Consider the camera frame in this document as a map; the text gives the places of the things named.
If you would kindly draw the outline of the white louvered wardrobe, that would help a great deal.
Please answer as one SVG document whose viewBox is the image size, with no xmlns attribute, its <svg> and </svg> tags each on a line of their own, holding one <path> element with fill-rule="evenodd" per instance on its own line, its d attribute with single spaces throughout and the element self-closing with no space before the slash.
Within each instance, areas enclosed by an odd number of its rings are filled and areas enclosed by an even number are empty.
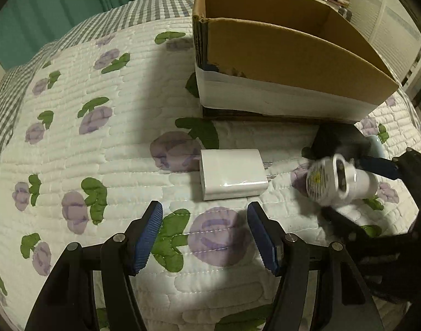
<svg viewBox="0 0 421 331">
<path fill-rule="evenodd" d="M 421 58 L 421 33 L 399 0 L 349 0 L 351 23 L 393 70 L 402 86 Z"/>
</svg>

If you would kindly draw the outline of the white floral quilted mat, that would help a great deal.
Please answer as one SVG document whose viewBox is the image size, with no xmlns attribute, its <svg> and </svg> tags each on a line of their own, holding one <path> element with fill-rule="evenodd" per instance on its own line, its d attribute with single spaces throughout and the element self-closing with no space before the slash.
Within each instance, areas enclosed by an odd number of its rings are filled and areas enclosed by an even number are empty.
<svg viewBox="0 0 421 331">
<path fill-rule="evenodd" d="M 319 126 L 201 106 L 193 17 L 156 20 L 60 52 L 28 85 L 0 158 L 0 302 L 20 330 L 66 246 L 101 244 L 144 214 L 163 220 L 146 266 L 131 279 L 149 330 L 263 330 L 279 279 L 268 271 L 246 210 L 308 244 L 332 228 L 308 197 Z M 385 158 L 421 153 L 421 123 L 398 89 L 354 125 Z M 268 188 L 204 201 L 202 150 L 256 149 Z"/>
</svg>

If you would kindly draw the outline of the brown cardboard box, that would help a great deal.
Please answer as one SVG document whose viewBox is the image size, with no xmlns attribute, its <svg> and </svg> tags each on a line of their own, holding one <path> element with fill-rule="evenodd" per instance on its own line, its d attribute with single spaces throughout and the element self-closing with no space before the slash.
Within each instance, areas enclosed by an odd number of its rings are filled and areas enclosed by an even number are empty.
<svg viewBox="0 0 421 331">
<path fill-rule="evenodd" d="M 195 0 L 201 106 L 358 122 L 398 83 L 368 41 L 318 0 Z"/>
</svg>

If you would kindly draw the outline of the white small box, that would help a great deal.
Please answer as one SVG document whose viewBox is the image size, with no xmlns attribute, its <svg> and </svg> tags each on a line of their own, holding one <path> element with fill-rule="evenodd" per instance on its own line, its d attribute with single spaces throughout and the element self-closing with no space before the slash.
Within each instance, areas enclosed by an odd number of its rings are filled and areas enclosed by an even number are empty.
<svg viewBox="0 0 421 331">
<path fill-rule="evenodd" d="M 200 177 L 204 201 L 259 196 L 268 188 L 256 149 L 202 150 Z"/>
</svg>

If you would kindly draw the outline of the grey checkered bedspread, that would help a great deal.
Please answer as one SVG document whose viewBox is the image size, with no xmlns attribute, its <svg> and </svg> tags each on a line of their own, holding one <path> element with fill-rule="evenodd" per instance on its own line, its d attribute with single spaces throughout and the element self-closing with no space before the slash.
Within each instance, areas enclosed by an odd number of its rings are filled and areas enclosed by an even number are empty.
<svg viewBox="0 0 421 331">
<path fill-rule="evenodd" d="M 134 0 L 80 22 L 62 38 L 46 43 L 33 58 L 5 73 L 0 81 L 0 158 L 12 138 L 28 85 L 34 74 L 60 52 L 146 22 L 189 17 L 194 0 Z"/>
</svg>

